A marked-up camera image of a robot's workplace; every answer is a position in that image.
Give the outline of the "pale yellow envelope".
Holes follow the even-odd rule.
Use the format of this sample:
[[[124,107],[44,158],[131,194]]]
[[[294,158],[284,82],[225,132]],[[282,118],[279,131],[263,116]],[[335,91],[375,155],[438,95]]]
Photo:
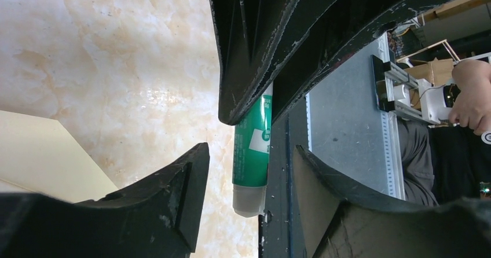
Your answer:
[[[1,192],[76,203],[117,190],[59,121],[1,112]]]

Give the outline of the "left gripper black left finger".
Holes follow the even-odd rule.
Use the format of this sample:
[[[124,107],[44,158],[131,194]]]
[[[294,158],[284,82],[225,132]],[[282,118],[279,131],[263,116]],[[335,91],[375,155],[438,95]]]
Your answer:
[[[208,144],[94,201],[1,194],[2,257],[189,257],[207,187]]]

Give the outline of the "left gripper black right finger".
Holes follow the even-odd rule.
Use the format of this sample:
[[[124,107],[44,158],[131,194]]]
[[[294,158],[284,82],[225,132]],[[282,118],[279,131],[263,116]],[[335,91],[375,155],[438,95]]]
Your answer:
[[[301,146],[293,176],[308,257],[489,257],[490,201],[437,207],[399,200]]]

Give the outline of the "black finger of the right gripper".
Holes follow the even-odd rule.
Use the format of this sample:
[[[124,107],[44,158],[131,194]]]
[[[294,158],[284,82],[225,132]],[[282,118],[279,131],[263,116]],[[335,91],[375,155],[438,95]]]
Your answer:
[[[313,24],[276,76],[273,120],[382,33],[449,1],[337,0]]]
[[[210,0],[221,69],[218,118],[237,124],[337,0]]]

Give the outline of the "white glue stick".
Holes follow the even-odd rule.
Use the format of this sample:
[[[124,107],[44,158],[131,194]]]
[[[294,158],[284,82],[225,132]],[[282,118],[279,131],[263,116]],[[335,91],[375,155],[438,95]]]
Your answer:
[[[244,218],[263,213],[268,184],[273,86],[234,128],[233,209]]]

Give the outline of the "operator bare hand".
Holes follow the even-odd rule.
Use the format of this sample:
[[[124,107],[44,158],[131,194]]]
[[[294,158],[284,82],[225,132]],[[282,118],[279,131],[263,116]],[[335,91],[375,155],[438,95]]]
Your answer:
[[[460,61],[452,71],[452,78],[460,94],[449,121],[470,128],[476,135],[490,131],[490,64],[480,60]]]

